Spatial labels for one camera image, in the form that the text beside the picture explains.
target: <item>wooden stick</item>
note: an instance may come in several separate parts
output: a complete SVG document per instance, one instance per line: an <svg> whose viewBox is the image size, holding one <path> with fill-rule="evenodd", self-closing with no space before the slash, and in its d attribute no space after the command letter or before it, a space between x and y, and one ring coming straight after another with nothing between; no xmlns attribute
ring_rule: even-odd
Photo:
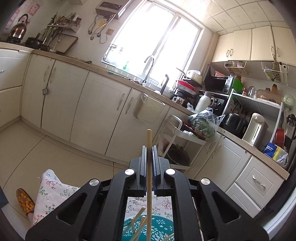
<svg viewBox="0 0 296 241"><path fill-rule="evenodd" d="M142 216L140 225L144 222L145 218L146 218L145 216ZM135 241L139 240L140 235L141 235L141 233L139 233L139 235L136 237Z"/></svg>
<svg viewBox="0 0 296 241"><path fill-rule="evenodd" d="M132 231L133 231L133 234L135 234L135 220L134 220L134 218L133 217L131 217L131 229L132 229Z"/></svg>
<svg viewBox="0 0 296 241"><path fill-rule="evenodd" d="M152 131L147 130L147 239L146 241L151 241L151 221L152 221Z"/></svg>
<svg viewBox="0 0 296 241"><path fill-rule="evenodd" d="M170 238L172 238L174 235L175 235L175 233L172 233L171 235L167 236L166 238L164 238L164 239L161 240L161 241L167 241L167 240L169 240Z"/></svg>
<svg viewBox="0 0 296 241"><path fill-rule="evenodd" d="M138 218L141 216L141 214L144 212L145 209L146 209L145 206L141 207L140 211L135 215L135 218L134 218L135 222L138 220ZM123 230L122 235L124 235L129 230L130 227L131 227L131 223L126 227L125 230Z"/></svg>
<svg viewBox="0 0 296 241"><path fill-rule="evenodd" d="M147 217L144 219L143 223L139 226L136 233L131 237L130 241L134 241L138 235L140 236L140 233L141 233L143 227L146 225L146 223L147 223Z"/></svg>

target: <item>copper kettle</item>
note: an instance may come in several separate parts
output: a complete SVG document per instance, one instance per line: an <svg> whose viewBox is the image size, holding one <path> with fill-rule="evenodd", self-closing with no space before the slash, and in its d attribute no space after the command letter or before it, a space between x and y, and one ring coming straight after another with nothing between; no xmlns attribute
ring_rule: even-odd
<svg viewBox="0 0 296 241"><path fill-rule="evenodd" d="M20 20L22 19L22 17L26 17L26 21L22 21L20 23ZM27 24L28 24L28 14L25 13L24 15L22 15L17 24L11 29L9 36L7 38L7 42L9 43L20 43L20 41L22 40L22 38L24 37L26 30L27 30Z"/></svg>

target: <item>floral tablecloth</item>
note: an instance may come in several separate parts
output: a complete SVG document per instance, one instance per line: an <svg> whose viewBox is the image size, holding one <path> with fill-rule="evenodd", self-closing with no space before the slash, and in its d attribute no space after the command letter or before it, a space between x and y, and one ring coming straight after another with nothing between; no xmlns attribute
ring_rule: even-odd
<svg viewBox="0 0 296 241"><path fill-rule="evenodd" d="M35 202L33 224L42 220L79 189L79 187L63 184L51 169L44 172L40 179L40 189ZM156 197L152 193L152 214L173 219L171 203L170 197ZM143 198L129 197L125 218L136 215L142 206L147 207L146 196Z"/></svg>

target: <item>slipper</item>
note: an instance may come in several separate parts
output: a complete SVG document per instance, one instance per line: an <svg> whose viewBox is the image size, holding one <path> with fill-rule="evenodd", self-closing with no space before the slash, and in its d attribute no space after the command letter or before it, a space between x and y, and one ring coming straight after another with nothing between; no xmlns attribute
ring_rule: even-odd
<svg viewBox="0 0 296 241"><path fill-rule="evenodd" d="M17 189L16 196L20 204L20 207L22 208L26 216L28 216L30 212L34 211L35 203L33 202L32 198L25 192L24 189Z"/></svg>

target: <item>microwave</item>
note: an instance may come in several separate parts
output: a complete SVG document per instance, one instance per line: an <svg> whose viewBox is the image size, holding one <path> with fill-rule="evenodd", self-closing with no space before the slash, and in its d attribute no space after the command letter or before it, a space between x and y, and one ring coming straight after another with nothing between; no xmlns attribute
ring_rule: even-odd
<svg viewBox="0 0 296 241"><path fill-rule="evenodd" d="M208 64L202 80L205 83L206 91L229 95L232 90L234 78L232 76L212 76L211 67Z"/></svg>

